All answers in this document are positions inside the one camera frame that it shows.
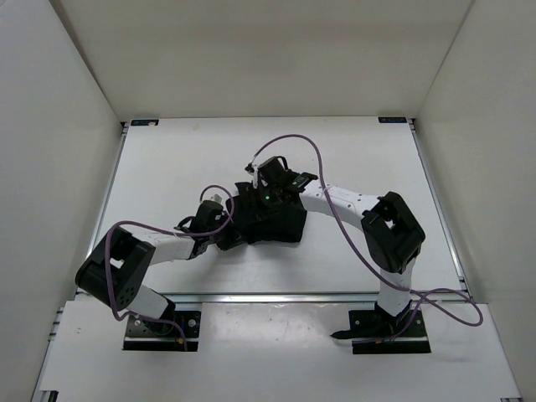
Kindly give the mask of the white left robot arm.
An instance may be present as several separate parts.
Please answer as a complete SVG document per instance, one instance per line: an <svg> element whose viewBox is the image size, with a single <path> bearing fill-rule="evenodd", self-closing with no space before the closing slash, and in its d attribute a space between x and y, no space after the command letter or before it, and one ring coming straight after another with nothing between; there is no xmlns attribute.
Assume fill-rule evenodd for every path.
<svg viewBox="0 0 536 402"><path fill-rule="evenodd" d="M155 335L185 342L184 325L175 322L175 304L142 284L148 268L195 259L211 245L230 250L244 244L245 236L225 212L188 216L171 232L138 226L145 230L138 235L119 224L112 227L78 269L75 284L107 305L116 320L133 316Z"/></svg>

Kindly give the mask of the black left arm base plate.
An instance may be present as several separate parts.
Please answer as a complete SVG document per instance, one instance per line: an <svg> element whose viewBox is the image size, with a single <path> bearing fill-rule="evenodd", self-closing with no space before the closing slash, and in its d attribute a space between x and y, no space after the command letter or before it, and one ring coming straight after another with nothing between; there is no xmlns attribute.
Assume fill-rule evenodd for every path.
<svg viewBox="0 0 536 402"><path fill-rule="evenodd" d="M201 316L201 311L175 311L174 321L183 330L186 340L173 325L129 317L122 348L126 351L197 352Z"/></svg>

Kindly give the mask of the black pleated skirt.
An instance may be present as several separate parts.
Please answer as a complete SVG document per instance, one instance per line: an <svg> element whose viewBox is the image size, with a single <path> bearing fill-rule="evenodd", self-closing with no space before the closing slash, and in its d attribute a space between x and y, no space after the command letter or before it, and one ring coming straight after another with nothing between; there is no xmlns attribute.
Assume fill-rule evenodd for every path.
<svg viewBox="0 0 536 402"><path fill-rule="evenodd" d="M301 241L307 211L300 200L275 209L260 209L257 206L257 188L253 183L237 182L234 185L236 194L231 198L234 202L231 224L246 238L247 244L261 241ZM231 209L231 199L226 201L228 209Z"/></svg>

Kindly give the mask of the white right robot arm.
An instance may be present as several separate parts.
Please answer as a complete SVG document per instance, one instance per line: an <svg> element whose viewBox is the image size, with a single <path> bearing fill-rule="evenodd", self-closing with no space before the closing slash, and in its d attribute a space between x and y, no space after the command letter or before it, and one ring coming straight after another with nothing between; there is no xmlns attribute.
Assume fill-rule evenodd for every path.
<svg viewBox="0 0 536 402"><path fill-rule="evenodd" d="M340 188L310 173L252 173L255 188L276 195L296 195L310 213L335 218L339 228L349 224L365 238L373 264L363 263L379 278L380 290L374 304L376 328L395 335L410 314L410 288L416 257L425 231L404 198L396 192L373 196Z"/></svg>

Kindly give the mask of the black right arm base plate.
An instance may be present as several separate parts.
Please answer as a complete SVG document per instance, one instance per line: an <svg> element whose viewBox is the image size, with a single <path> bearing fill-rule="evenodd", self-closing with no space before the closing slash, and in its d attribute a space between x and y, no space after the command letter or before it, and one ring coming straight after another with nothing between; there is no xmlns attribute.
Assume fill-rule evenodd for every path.
<svg viewBox="0 0 536 402"><path fill-rule="evenodd" d="M392 329L372 310L350 310L349 329L331 334L336 341L350 341L352 352L358 354L420 354L431 353L431 346L422 311L410 312Z"/></svg>

